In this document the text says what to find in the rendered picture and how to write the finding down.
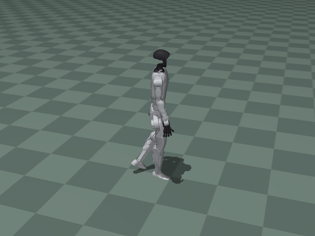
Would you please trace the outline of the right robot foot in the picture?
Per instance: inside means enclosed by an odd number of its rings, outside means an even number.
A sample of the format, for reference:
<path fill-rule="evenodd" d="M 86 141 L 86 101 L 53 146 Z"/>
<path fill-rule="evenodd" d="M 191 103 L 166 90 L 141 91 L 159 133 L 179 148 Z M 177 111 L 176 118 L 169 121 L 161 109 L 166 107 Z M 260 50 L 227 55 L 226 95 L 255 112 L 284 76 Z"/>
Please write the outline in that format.
<path fill-rule="evenodd" d="M 169 176 L 166 176 L 166 175 L 163 174 L 162 172 L 160 172 L 159 175 L 158 175 L 158 174 L 156 174 L 155 171 L 153 171 L 153 172 L 152 172 L 152 175 L 157 176 L 157 177 L 159 177 L 159 178 L 161 178 L 161 179 L 165 179 L 165 180 L 169 180 L 169 179 L 170 179 Z"/>

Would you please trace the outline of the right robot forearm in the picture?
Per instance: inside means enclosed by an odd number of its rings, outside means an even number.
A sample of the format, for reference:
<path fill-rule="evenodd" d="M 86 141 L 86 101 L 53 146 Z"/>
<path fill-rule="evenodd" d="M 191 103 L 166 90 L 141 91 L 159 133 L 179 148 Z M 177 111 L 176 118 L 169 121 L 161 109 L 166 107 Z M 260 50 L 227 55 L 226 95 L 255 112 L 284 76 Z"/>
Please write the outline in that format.
<path fill-rule="evenodd" d="M 167 115 L 167 112 L 166 112 L 166 108 L 164 107 L 164 103 L 162 101 L 159 101 L 157 103 L 157 109 L 158 109 L 158 112 L 160 113 L 160 116 L 163 120 L 163 123 L 164 123 L 164 126 L 168 126 L 169 125 L 169 117 Z"/>

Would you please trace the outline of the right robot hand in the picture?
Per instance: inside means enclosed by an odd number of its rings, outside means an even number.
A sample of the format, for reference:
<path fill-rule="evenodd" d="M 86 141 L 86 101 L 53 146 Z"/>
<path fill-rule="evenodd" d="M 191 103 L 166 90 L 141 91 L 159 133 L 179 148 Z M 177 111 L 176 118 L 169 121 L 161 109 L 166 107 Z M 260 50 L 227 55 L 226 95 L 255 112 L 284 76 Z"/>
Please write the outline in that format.
<path fill-rule="evenodd" d="M 163 122 L 162 122 L 163 123 Z M 169 123 L 169 125 L 168 126 L 164 126 L 164 123 L 163 123 L 163 127 L 164 127 L 164 130 L 163 130 L 163 137 L 169 137 L 170 135 L 172 136 L 172 134 L 171 134 L 171 131 L 173 131 L 174 132 L 174 130 L 173 129 L 171 129 L 171 127 L 170 127 L 170 123 Z M 165 135 L 166 134 L 166 135 Z M 170 135 L 169 135 L 170 134 Z"/>

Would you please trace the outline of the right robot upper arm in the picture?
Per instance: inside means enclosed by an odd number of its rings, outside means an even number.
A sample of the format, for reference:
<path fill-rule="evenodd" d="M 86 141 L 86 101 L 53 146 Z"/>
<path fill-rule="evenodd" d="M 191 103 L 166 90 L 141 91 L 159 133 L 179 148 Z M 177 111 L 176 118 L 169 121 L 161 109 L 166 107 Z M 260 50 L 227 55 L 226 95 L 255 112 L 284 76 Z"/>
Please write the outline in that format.
<path fill-rule="evenodd" d="M 163 79 L 161 76 L 155 76 L 153 80 L 153 85 L 155 88 L 155 98 L 156 98 L 156 105 L 159 101 L 162 101 L 165 105 L 165 100 L 162 97 L 162 86 L 163 86 Z"/>

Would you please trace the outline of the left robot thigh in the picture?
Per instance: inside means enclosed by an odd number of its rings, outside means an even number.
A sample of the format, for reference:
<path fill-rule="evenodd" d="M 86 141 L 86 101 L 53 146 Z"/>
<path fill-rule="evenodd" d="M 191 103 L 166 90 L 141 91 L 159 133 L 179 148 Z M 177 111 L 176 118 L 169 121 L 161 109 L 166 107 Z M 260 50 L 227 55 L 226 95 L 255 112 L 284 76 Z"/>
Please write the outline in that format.
<path fill-rule="evenodd" d="M 161 117 L 160 117 L 160 118 L 161 118 Z M 155 132 L 153 132 L 153 133 L 151 134 L 151 140 L 153 140 L 153 141 L 155 141 L 155 142 L 156 142 Z"/>

